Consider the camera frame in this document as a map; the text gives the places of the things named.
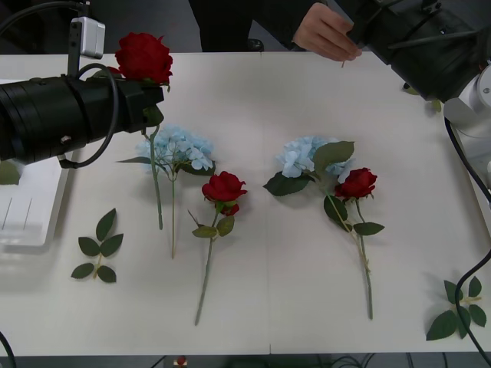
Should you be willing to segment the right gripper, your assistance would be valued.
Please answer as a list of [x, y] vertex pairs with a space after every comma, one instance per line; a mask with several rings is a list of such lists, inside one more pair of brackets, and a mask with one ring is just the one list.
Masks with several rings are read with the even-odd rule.
[[390, 49], [406, 40], [406, 1], [347, 1], [347, 16], [353, 21], [348, 37], [368, 47], [379, 58], [397, 58], [403, 49]]

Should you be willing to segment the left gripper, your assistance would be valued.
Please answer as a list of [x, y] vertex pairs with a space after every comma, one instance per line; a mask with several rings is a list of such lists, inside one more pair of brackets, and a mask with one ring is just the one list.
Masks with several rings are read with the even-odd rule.
[[143, 110], [164, 101], [161, 86], [143, 86], [135, 81], [118, 80], [119, 115], [116, 132], [136, 133], [147, 128]]

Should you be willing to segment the person's hand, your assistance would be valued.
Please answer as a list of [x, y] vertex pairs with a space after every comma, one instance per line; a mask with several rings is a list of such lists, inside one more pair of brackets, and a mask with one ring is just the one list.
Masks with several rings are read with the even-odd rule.
[[298, 26], [293, 43], [333, 61], [353, 61], [361, 49], [348, 37], [352, 24], [322, 3], [313, 4]]

